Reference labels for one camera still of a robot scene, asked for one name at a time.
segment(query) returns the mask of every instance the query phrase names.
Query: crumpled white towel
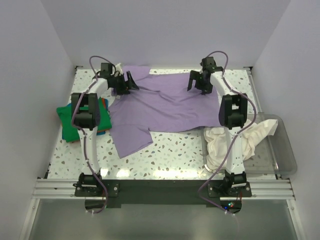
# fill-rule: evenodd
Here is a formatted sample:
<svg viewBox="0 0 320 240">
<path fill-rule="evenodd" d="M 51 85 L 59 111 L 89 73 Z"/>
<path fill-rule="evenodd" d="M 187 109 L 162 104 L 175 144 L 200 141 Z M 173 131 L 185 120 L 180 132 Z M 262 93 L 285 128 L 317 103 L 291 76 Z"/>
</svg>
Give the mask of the crumpled white towel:
<svg viewBox="0 0 320 240">
<path fill-rule="evenodd" d="M 255 155 L 256 146 L 268 135 L 274 135 L 278 126 L 278 120 L 268 119 L 258 124 L 252 124 L 242 133 L 242 155 L 247 160 Z M 211 170 L 217 169 L 227 154 L 227 141 L 224 127 L 205 127 L 204 139 L 208 142 L 206 156 L 207 166 Z"/>
</svg>

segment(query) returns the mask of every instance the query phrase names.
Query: shirt sleeve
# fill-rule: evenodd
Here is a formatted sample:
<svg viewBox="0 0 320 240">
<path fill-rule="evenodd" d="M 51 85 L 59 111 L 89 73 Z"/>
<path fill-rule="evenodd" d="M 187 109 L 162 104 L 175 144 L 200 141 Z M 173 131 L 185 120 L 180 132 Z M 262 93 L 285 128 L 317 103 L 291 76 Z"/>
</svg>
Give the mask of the shirt sleeve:
<svg viewBox="0 0 320 240">
<path fill-rule="evenodd" d="M 131 155 L 153 143 L 149 129 L 142 125 L 119 125 L 110 129 L 119 158 Z"/>
</svg>

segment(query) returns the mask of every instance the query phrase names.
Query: white wall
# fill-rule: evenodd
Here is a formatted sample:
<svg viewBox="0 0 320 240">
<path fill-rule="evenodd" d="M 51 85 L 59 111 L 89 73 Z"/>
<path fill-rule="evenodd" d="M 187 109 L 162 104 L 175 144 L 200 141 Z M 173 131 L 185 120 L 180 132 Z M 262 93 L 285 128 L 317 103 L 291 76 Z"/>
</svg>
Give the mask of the white wall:
<svg viewBox="0 0 320 240">
<path fill-rule="evenodd" d="M 2 0 L 0 33 L 0 239 L 16 240 L 74 68 L 39 0 Z"/>
<path fill-rule="evenodd" d="M 293 191 L 308 239 L 320 236 L 320 2 L 291 0 L 253 68 L 264 112 L 285 123 L 298 170 Z"/>
<path fill-rule="evenodd" d="M 70 59 L 194 67 L 214 50 L 253 66 L 290 0 L 41 0 Z M 217 57 L 223 63 L 223 56 Z"/>
</svg>

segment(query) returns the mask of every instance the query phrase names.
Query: glass panel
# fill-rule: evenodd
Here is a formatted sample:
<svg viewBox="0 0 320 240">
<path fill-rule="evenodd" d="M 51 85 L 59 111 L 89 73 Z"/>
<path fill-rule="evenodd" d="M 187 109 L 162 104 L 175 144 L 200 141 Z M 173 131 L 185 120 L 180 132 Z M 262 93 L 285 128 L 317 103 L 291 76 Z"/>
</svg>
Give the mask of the glass panel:
<svg viewBox="0 0 320 240">
<path fill-rule="evenodd" d="M 297 239 L 285 200 L 243 201 L 236 218 L 239 226 L 202 205 L 123 205 L 92 217 L 84 200 L 42 200 L 30 240 Z"/>
</svg>

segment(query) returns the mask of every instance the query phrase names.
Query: black mounting plate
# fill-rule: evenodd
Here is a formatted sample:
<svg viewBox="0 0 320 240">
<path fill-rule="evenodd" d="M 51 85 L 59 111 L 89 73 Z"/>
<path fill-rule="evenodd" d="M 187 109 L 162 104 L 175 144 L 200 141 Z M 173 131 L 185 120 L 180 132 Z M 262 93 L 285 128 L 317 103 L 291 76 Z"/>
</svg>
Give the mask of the black mounting plate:
<svg viewBox="0 0 320 240">
<path fill-rule="evenodd" d="M 210 198 L 223 198 L 223 197 L 239 197 L 242 193 L 242 197 L 252 197 L 251 186 L 247 181 L 245 187 L 234 187 L 228 190 L 223 189 L 223 180 L 210 181 L 207 185 L 208 194 Z"/>
<path fill-rule="evenodd" d="M 212 207 L 211 204 L 201 199 L 197 192 L 204 182 L 205 180 L 102 180 L 108 191 L 108 208 L 121 208 L 122 204 L 206 205 Z M 209 184 L 219 186 L 221 183 L 222 180 L 212 180 Z M 221 205 L 220 197 L 227 195 L 213 195 L 209 189 L 205 187 L 200 194 Z M 105 194 L 102 192 L 93 196 L 92 191 L 88 192 L 84 187 L 76 189 L 74 196 L 105 197 Z M 251 191 L 244 191 L 242 196 L 251 197 Z M 101 204 L 102 199 L 94 201 Z"/>
</svg>

